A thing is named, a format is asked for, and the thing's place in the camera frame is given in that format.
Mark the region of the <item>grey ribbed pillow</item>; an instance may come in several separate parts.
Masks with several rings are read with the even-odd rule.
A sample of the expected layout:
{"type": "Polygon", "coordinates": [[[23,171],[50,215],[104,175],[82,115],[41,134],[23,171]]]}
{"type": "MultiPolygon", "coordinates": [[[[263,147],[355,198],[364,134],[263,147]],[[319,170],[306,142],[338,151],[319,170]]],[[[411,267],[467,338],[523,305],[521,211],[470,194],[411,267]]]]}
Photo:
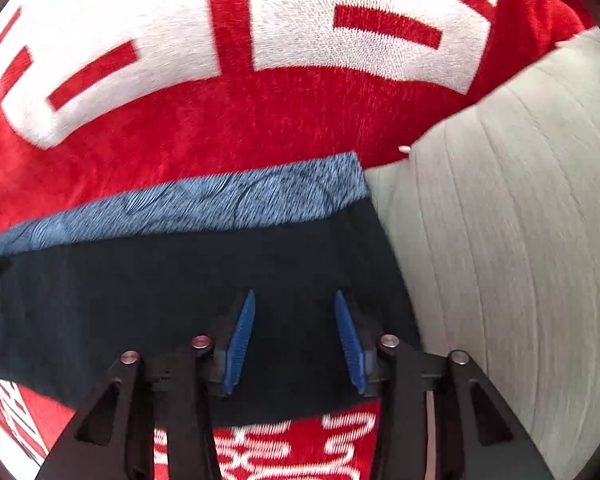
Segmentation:
{"type": "Polygon", "coordinates": [[[600,30],[365,179],[425,348],[489,375],[558,479],[600,448],[600,30]]]}

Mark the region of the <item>red white patterned blanket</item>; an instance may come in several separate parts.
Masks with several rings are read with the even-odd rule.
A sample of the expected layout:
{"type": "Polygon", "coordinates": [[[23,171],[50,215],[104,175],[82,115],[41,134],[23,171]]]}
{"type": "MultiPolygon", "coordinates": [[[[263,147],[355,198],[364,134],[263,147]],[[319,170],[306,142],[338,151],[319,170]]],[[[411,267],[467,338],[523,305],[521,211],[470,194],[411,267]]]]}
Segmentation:
{"type": "MultiPolygon", "coordinates": [[[[594,28],[580,0],[0,0],[0,236],[338,154],[365,179],[594,28]]],[[[466,479],[479,460],[558,479],[472,355],[417,327],[412,346],[380,326],[381,395],[339,411],[218,426],[210,330],[126,350],[76,408],[0,379],[0,425],[41,479],[466,479]]]]}

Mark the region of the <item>black pants blue waistband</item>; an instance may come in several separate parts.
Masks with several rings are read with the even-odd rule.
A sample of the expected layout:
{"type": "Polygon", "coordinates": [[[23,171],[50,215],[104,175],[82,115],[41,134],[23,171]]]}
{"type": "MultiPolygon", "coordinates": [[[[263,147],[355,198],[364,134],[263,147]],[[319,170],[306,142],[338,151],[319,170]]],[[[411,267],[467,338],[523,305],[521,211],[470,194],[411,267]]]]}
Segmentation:
{"type": "Polygon", "coordinates": [[[126,350],[158,356],[256,300],[220,427],[355,404],[334,299],[412,346],[412,303],[355,154],[185,179],[0,236],[0,379],[76,408],[126,350]]]}

